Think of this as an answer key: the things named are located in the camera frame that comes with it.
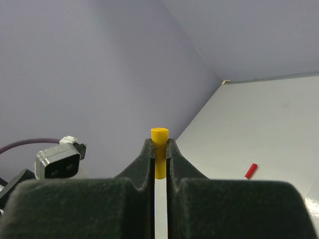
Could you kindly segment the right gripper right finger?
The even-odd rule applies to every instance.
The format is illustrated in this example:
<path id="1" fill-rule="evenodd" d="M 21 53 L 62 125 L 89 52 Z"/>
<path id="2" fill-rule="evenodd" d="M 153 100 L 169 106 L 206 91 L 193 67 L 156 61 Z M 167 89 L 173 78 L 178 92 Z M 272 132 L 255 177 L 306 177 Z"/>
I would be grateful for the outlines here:
<path id="1" fill-rule="evenodd" d="M 167 234 L 170 239 L 315 239 L 297 189 L 281 181 L 209 179 L 166 146 Z"/>

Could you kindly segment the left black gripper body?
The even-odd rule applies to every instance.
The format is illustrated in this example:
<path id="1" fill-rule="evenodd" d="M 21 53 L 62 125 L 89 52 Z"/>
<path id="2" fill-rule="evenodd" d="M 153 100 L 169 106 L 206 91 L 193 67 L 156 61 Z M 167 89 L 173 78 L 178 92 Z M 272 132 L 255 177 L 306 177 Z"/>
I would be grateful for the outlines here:
<path id="1" fill-rule="evenodd" d="M 0 191 L 0 206 L 4 207 L 15 188 L 23 181 L 34 179 L 35 174 L 28 169 L 22 170 L 18 175 L 13 177 L 8 184 Z"/>

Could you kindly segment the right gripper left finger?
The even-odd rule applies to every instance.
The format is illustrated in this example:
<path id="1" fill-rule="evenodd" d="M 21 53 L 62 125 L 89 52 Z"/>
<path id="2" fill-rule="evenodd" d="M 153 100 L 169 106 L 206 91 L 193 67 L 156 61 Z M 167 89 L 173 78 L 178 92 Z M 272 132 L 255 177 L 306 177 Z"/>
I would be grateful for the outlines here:
<path id="1" fill-rule="evenodd" d="M 0 219 L 3 239 L 153 239 L 155 149 L 114 178 L 30 179 L 12 192 Z"/>

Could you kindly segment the yellow-end white pen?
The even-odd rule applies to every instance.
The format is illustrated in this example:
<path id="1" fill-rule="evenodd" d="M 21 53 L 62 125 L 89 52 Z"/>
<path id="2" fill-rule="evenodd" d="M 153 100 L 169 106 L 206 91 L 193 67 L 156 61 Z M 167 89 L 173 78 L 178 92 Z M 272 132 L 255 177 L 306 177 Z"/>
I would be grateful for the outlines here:
<path id="1" fill-rule="evenodd" d="M 166 180 L 155 180 L 155 238 L 168 239 Z"/>

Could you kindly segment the red pen cap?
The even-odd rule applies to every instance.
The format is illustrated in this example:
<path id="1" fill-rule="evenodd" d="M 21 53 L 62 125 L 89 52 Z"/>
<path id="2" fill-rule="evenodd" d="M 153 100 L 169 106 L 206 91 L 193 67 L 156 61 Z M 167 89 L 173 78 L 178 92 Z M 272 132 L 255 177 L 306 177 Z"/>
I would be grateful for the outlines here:
<path id="1" fill-rule="evenodd" d="M 258 164 L 252 163 L 248 171 L 246 172 L 244 179 L 250 180 L 258 169 Z"/>

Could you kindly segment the yellow pen cap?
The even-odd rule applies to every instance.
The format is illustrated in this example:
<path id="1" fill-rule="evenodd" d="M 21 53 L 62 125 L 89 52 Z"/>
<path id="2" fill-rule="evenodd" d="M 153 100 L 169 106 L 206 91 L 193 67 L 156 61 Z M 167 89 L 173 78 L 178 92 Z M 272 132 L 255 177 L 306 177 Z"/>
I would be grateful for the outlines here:
<path id="1" fill-rule="evenodd" d="M 162 180 L 166 177 L 166 145 L 169 130 L 162 127 L 152 128 L 151 139 L 155 148 L 155 178 Z"/>

